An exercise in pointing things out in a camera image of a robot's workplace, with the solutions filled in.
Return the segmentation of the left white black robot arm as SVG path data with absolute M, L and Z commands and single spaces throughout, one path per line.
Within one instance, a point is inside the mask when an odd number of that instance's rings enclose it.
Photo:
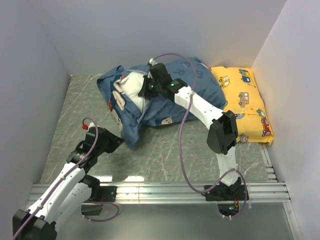
M 117 188 L 102 190 L 100 180 L 88 174 L 104 153 L 113 153 L 124 139 L 102 127 L 89 127 L 85 139 L 69 154 L 60 174 L 48 189 L 26 210 L 17 210 L 12 218 L 14 240 L 54 240 L 66 219 L 82 203 L 102 208 L 115 204 Z

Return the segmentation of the white pillow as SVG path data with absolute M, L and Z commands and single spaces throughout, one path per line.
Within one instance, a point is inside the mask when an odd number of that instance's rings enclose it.
M 149 101 L 139 96 L 144 82 L 144 74 L 137 71 L 131 71 L 128 75 L 122 75 L 114 81 L 113 86 L 118 93 L 114 93 L 114 97 L 120 108 L 123 109 L 125 100 L 122 100 L 121 94 L 128 97 L 142 114 L 146 109 Z

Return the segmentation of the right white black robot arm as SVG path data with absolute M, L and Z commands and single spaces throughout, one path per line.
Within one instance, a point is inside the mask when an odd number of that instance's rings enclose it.
M 240 173 L 237 171 L 236 144 L 238 128 L 236 116 L 232 111 L 223 111 L 199 96 L 182 79 L 172 79 L 163 63 L 151 59 L 149 72 L 143 77 L 143 85 L 139 96 L 145 99 L 159 95 L 193 114 L 208 129 L 207 145 L 216 154 L 220 177 L 217 183 L 207 189 L 213 191 L 218 198 L 231 200 L 239 192 Z

